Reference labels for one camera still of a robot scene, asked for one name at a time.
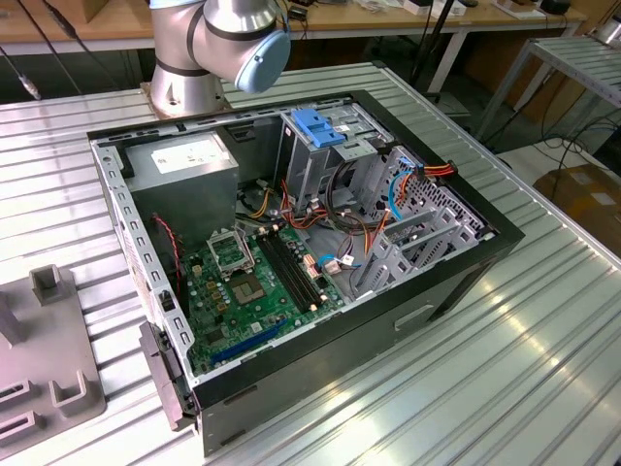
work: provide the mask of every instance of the label sticker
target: label sticker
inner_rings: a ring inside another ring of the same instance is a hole
[[[593,182],[591,177],[589,177],[586,173],[571,173],[571,176],[578,184],[591,184]]]
[[[228,160],[229,155],[213,141],[205,140],[154,150],[151,157],[159,173],[165,174],[206,163]]]
[[[614,199],[608,196],[605,192],[592,192],[591,195],[603,206],[614,206],[616,204]]]

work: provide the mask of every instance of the motherboard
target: motherboard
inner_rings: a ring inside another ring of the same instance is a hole
[[[344,305],[293,228],[225,235],[181,260],[188,277],[187,319],[196,340],[189,358],[197,374]],[[245,268],[231,273],[234,263]]]

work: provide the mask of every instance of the aluminum workbench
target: aluminum workbench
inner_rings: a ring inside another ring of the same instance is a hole
[[[600,98],[616,108],[621,107],[621,50],[586,36],[529,39],[487,104],[481,124],[476,131],[478,140],[485,134],[496,112],[503,105],[520,73],[533,56],[541,59],[543,64],[516,104],[516,109],[530,101],[552,69],[560,71],[595,94],[578,120],[573,123],[573,128],[579,126],[595,110]]]
[[[387,69],[290,72],[260,96],[229,86],[227,97],[240,108],[354,88],[454,160],[526,238],[452,313],[210,463],[613,464],[621,454],[615,256]],[[0,282],[44,264],[71,267],[108,400],[101,416],[6,465],[200,464],[200,439],[169,429],[140,351],[145,317],[84,138],[154,120],[146,97],[17,104],[0,116]]]

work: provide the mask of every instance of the yellow cable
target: yellow cable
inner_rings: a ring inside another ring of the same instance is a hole
[[[271,189],[266,189],[265,190],[265,196],[263,197],[263,204],[261,205],[261,208],[256,211],[254,214],[250,214],[249,216],[252,218],[260,218],[261,216],[263,216],[263,214],[265,214],[265,211],[268,208],[268,199],[270,197],[270,194],[272,193]]]

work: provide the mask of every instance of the metal shelf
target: metal shelf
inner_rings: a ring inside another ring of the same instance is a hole
[[[389,70],[284,74],[241,108],[365,88],[525,233],[448,316],[218,452],[211,464],[613,464],[621,453],[619,260]],[[84,133],[151,121],[125,91],[0,108],[0,282],[69,265],[108,409],[5,465],[201,464],[170,431],[138,345],[145,317]]]
[[[582,84],[615,107],[621,107],[621,50],[591,37],[559,37],[526,41],[496,93],[485,108],[477,139],[494,119],[508,92],[532,56],[544,63],[545,75],[551,68]]]

